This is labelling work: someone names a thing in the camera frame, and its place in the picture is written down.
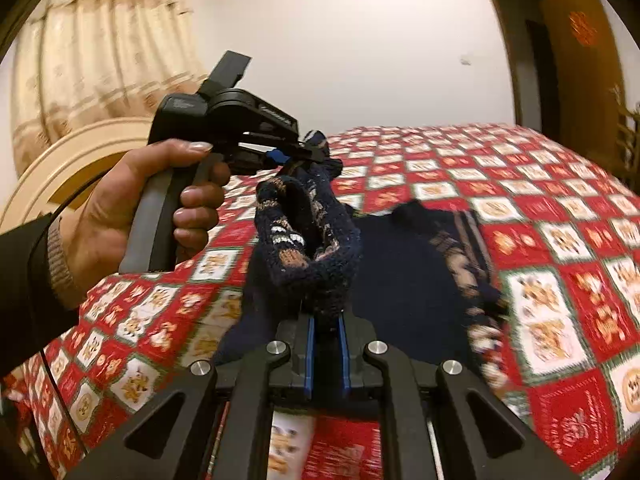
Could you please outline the dark left sleeve forearm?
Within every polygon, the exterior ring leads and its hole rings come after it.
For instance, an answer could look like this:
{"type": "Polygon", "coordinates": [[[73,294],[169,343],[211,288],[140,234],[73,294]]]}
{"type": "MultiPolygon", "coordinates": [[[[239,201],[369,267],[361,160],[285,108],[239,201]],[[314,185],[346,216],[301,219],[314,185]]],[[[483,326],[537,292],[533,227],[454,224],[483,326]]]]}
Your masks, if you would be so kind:
{"type": "Polygon", "coordinates": [[[75,288],[60,237],[46,214],[1,235],[1,374],[6,376],[78,323],[75,288]]]}

